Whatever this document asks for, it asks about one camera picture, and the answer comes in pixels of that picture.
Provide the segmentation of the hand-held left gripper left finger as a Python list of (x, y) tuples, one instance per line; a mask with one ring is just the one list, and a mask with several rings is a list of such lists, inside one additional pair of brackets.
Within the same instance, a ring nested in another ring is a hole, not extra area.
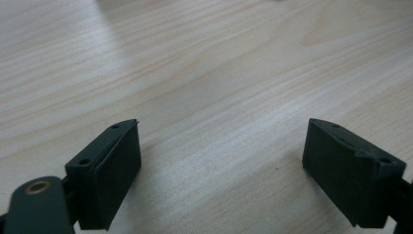
[(108, 127), (65, 165), (83, 230), (108, 229), (141, 167), (138, 121)]

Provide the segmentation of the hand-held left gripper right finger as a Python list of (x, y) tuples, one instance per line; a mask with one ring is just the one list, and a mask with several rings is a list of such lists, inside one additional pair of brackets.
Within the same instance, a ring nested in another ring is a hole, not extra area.
[(302, 159), (351, 225), (382, 228), (390, 217), (407, 226), (406, 163), (349, 130), (310, 119)]

